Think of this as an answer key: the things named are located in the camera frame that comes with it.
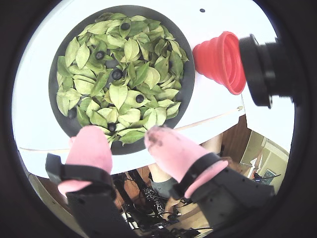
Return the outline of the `pink covered gripper finger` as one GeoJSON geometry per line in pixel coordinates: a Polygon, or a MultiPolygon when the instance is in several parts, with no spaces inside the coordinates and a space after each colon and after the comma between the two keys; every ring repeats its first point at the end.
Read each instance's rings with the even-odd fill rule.
{"type": "Polygon", "coordinates": [[[248,179],[218,154],[171,128],[152,127],[145,134],[145,146],[160,172],[176,181],[169,197],[196,203],[215,230],[233,225],[275,196],[273,186],[248,179]]]}
{"type": "Polygon", "coordinates": [[[64,164],[60,156],[47,154],[46,171],[66,196],[78,225],[90,238],[136,238],[114,203],[111,149],[105,134],[96,126],[85,126],[71,143],[64,164]]]}

